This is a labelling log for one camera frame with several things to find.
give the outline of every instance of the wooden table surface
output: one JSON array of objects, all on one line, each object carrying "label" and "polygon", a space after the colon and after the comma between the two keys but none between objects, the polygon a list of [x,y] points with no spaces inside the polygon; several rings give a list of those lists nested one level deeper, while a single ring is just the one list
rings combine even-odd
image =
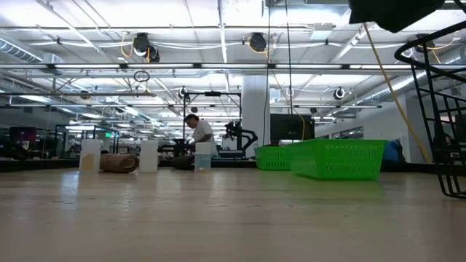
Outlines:
[{"label": "wooden table surface", "polygon": [[466,201],[423,174],[3,173],[0,261],[466,261]]}]

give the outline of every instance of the white container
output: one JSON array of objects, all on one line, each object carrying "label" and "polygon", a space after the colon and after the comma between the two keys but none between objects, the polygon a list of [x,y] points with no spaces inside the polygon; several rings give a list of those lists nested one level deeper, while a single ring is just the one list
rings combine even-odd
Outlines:
[{"label": "white container", "polygon": [[139,172],[157,172],[159,166],[159,143],[157,140],[144,140],[141,142],[139,153]]},{"label": "white container", "polygon": [[81,143],[81,156],[79,157],[80,172],[99,172],[101,140],[84,139]]},{"label": "white container", "polygon": [[212,165],[212,154],[197,153],[194,157],[194,171],[195,172],[210,172]]},{"label": "white container", "polygon": [[196,154],[211,154],[210,143],[196,143]]}]

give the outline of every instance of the man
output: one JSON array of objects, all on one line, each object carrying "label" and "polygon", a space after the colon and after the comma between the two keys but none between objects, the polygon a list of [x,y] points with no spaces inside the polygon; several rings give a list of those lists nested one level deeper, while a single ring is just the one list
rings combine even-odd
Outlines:
[{"label": "man", "polygon": [[212,127],[204,120],[199,120],[195,114],[189,114],[184,121],[190,128],[194,128],[194,144],[195,143],[210,143],[210,153],[212,156],[217,155],[217,145],[213,137]]}]

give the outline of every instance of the green plastic basket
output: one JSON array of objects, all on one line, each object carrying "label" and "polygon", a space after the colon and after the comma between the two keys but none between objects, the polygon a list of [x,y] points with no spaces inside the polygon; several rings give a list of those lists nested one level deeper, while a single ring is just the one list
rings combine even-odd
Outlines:
[{"label": "green plastic basket", "polygon": [[379,177],[385,140],[307,140],[289,147],[291,171],[323,180]]},{"label": "green plastic basket", "polygon": [[289,147],[262,146],[255,149],[256,164],[261,170],[291,170]]}]

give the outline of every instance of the rolled mat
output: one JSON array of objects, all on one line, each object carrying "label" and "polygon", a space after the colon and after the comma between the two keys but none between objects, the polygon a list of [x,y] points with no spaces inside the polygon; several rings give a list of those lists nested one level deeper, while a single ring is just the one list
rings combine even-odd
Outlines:
[{"label": "rolled mat", "polygon": [[102,154],[100,169],[105,172],[125,173],[138,168],[139,158],[133,154]]},{"label": "rolled mat", "polygon": [[171,165],[178,170],[194,170],[194,155],[176,157]]}]

